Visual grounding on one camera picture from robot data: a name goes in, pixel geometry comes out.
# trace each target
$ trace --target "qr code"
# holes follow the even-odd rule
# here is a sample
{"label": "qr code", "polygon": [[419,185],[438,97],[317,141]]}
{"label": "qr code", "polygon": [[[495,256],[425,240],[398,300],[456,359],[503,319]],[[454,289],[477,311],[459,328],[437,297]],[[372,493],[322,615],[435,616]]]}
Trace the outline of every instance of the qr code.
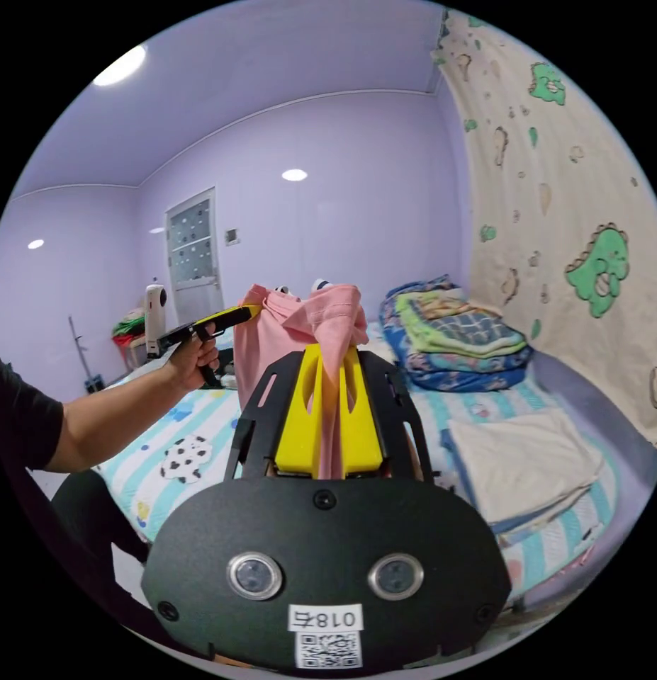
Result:
{"label": "qr code", "polygon": [[358,633],[297,633],[298,668],[361,668]]}

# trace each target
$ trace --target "pink shirt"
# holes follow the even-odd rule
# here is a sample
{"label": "pink shirt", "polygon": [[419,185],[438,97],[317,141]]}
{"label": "pink shirt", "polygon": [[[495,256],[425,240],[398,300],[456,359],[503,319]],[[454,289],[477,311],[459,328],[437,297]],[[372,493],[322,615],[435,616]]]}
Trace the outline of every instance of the pink shirt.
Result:
{"label": "pink shirt", "polygon": [[293,351],[319,343],[328,383],[323,399],[322,472],[326,479],[339,472],[336,395],[339,370],[350,346],[369,341],[361,293],[353,285],[333,285],[307,300],[254,285],[241,305],[261,305],[262,311],[234,328],[234,367],[241,409],[269,364]]}

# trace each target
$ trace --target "white door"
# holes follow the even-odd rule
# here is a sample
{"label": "white door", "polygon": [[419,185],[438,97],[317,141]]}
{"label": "white door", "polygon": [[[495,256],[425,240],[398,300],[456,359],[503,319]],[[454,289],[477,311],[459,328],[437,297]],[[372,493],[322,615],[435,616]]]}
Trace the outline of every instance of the white door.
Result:
{"label": "white door", "polygon": [[214,195],[211,189],[167,213],[167,264],[180,324],[198,321],[224,309]]}

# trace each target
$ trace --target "frosted glass panel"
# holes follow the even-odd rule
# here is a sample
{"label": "frosted glass panel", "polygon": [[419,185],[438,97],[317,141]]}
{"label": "frosted glass panel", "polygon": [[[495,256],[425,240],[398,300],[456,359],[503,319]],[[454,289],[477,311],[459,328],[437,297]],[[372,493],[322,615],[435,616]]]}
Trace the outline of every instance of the frosted glass panel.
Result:
{"label": "frosted glass panel", "polygon": [[209,207],[209,200],[204,200],[170,220],[169,249],[176,284],[215,275]]}
{"label": "frosted glass panel", "polygon": [[184,210],[170,220],[170,250],[210,236],[209,200]]}

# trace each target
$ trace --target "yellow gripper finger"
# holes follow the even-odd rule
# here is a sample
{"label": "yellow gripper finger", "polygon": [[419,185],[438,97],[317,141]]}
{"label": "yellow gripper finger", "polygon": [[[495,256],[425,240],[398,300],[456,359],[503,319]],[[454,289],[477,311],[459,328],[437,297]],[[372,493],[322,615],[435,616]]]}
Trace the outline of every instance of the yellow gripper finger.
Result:
{"label": "yellow gripper finger", "polygon": [[313,479],[319,476],[322,377],[321,350],[318,344],[307,345],[276,449],[274,462],[279,472],[310,475]]}
{"label": "yellow gripper finger", "polygon": [[379,470],[383,454],[356,347],[347,350],[340,368],[339,399],[342,479],[359,472]]}

